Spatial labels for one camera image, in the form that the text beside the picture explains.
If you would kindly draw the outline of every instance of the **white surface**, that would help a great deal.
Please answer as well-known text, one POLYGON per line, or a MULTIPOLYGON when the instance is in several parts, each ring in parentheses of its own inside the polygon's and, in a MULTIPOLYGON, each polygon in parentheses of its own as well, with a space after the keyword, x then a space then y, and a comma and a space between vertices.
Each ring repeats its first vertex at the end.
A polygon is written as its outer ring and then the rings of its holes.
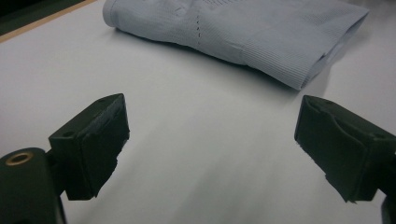
POLYGON ((304 94, 396 133, 396 2, 370 8, 346 48, 302 91, 196 51, 105 25, 103 1, 0 44, 0 154, 50 149, 48 136, 94 100, 123 92, 131 140, 70 224, 380 223, 344 203, 295 143, 304 94))

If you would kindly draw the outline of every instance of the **folded shirt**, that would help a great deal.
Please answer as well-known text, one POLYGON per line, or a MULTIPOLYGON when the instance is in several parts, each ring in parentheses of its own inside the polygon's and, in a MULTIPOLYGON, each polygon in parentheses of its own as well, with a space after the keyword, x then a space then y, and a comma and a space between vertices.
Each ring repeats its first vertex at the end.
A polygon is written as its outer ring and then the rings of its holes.
POLYGON ((106 0, 107 25, 259 69, 300 90, 368 10, 333 0, 106 0))

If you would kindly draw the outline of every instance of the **white table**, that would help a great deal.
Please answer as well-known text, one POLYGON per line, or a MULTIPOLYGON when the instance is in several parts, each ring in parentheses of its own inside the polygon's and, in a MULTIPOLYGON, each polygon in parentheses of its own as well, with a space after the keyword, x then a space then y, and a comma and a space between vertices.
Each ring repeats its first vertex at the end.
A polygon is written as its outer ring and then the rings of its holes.
POLYGON ((294 91, 243 66, 107 27, 94 2, 0 44, 0 155, 47 138, 91 102, 123 92, 131 139, 70 224, 380 223, 344 203, 293 139, 303 95, 396 134, 396 2, 372 11, 332 66, 294 91))

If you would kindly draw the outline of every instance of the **cloth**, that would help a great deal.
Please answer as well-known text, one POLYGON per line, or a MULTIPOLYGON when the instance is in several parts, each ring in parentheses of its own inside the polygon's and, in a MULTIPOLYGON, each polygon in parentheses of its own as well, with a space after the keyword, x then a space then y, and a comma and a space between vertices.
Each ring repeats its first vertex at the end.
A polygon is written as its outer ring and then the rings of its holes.
POLYGON ((333 0, 106 0, 107 25, 259 69, 300 90, 368 10, 333 0))

